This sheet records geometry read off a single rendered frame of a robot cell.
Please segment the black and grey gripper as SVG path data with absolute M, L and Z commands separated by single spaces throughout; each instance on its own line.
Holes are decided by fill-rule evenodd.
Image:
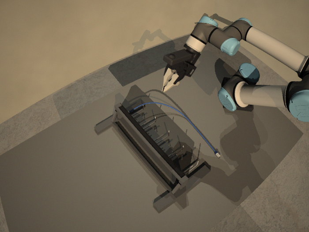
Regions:
M 179 81 L 181 81 L 184 76 L 191 77 L 193 72 L 196 70 L 196 66 L 194 66 L 194 64 L 196 63 L 201 54 L 196 50 L 192 49 L 191 47 L 187 46 L 186 44 L 184 45 L 184 47 L 188 52 L 192 54 L 192 58 L 175 64 L 173 66 L 167 64 L 164 72 L 162 92 L 166 92 L 173 86 L 179 85 Z M 192 72 L 192 70 L 194 71 Z M 175 72 L 177 74 L 175 74 Z M 192 74 L 190 74 L 191 72 Z

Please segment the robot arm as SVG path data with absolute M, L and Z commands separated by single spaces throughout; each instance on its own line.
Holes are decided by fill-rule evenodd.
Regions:
M 253 27 L 246 18 L 236 20 L 222 31 L 216 21 L 203 16 L 187 39 L 186 45 L 202 52 L 209 42 L 227 55 L 233 56 L 240 47 L 241 39 L 297 72 L 302 80 L 291 81 L 287 86 L 256 85 L 260 78 L 258 69 L 250 63 L 242 63 L 218 92 L 223 106 L 230 111 L 248 105 L 286 108 L 297 120 L 309 122 L 309 56 L 304 56 Z M 182 49 L 164 55 L 163 60 L 173 66 L 191 58 L 192 54 Z

